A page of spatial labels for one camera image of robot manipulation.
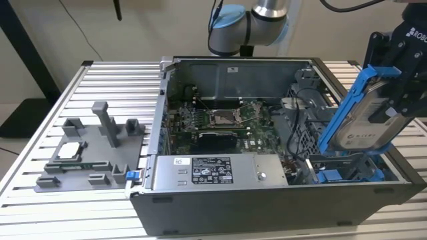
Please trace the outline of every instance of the green circuit board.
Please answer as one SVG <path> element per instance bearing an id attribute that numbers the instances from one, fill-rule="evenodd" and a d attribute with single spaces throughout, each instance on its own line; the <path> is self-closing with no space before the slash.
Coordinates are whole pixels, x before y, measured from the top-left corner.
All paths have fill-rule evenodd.
<path id="1" fill-rule="evenodd" d="M 233 133 L 236 144 L 227 154 L 257 153 L 283 155 L 268 107 L 261 102 L 243 102 L 236 109 L 195 109 L 181 106 L 169 112 L 172 154 L 199 154 L 201 133 Z"/>

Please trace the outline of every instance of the blue plastic bracket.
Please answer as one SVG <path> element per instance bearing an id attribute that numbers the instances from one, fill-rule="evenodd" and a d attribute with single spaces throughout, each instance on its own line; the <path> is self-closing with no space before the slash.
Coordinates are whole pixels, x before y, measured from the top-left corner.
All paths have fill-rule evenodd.
<path id="1" fill-rule="evenodd" d="M 351 89 L 348 91 L 348 94 L 341 101 L 341 104 L 339 105 L 339 108 L 336 110 L 336 113 L 332 117 L 332 120 L 329 124 L 327 125 L 325 130 L 321 133 L 321 136 L 319 138 L 317 146 L 321 154 L 325 155 L 333 155 L 335 151 L 331 151 L 329 148 L 329 141 L 332 136 L 335 135 L 348 113 L 351 112 L 353 106 L 361 101 L 364 98 L 364 89 L 368 85 L 372 77 L 380 76 L 384 78 L 396 78 L 400 75 L 400 70 L 393 66 L 380 66 L 373 67 L 371 65 L 367 65 L 367 68 L 363 69 L 356 77 L 356 80 L 351 86 Z M 383 146 L 380 149 L 375 151 L 367 152 L 369 155 L 381 154 L 391 144 L 388 143 L 385 146 Z"/>

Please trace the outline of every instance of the sticker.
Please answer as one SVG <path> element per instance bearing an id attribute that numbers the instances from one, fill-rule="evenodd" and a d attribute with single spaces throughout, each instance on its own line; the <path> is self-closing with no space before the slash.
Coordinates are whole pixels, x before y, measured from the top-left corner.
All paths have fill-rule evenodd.
<path id="1" fill-rule="evenodd" d="M 232 184 L 233 171 L 229 157 L 193 157 L 191 166 L 193 184 Z"/>
<path id="2" fill-rule="evenodd" d="M 189 157 L 176 157 L 173 160 L 173 165 L 189 165 Z"/>
<path id="3" fill-rule="evenodd" d="M 360 116 L 357 116 L 355 122 L 352 122 L 352 128 L 345 133 L 344 137 L 340 139 L 340 145 L 347 149 L 367 149 L 371 148 L 376 142 L 380 140 L 383 133 L 389 128 L 389 125 L 397 119 L 391 117 L 383 124 L 371 124 L 369 116 L 381 106 L 387 98 L 373 99 Z"/>
<path id="4" fill-rule="evenodd" d="M 239 72 L 239 68 L 237 67 L 228 67 L 227 68 L 227 73 L 237 73 Z"/>

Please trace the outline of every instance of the black stand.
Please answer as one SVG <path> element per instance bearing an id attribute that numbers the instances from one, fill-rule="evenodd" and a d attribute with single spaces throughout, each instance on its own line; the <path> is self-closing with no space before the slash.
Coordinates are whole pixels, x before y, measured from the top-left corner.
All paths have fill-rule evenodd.
<path id="1" fill-rule="evenodd" d="M 248 46 L 248 45 L 241 45 L 240 46 L 240 57 L 252 57 L 253 56 L 253 46 Z"/>
<path id="2" fill-rule="evenodd" d="M 21 102 L 0 126 L 0 137 L 29 138 L 61 93 L 8 0 L 0 0 L 0 27 L 45 96 Z"/>

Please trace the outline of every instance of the hard drive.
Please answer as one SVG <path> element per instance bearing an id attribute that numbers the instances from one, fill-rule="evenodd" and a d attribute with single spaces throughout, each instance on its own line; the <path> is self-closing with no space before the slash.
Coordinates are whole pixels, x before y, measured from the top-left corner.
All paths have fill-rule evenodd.
<path id="1" fill-rule="evenodd" d="M 389 114 L 389 119 L 384 123 L 368 121 L 368 117 L 379 109 L 383 102 L 389 100 L 379 95 L 387 83 L 387 80 L 380 80 L 365 87 L 364 98 L 352 107 L 329 140 L 329 148 L 335 151 L 369 151 L 387 147 L 401 128 L 412 120 L 412 118 L 401 116 L 400 113 L 395 113 Z"/>

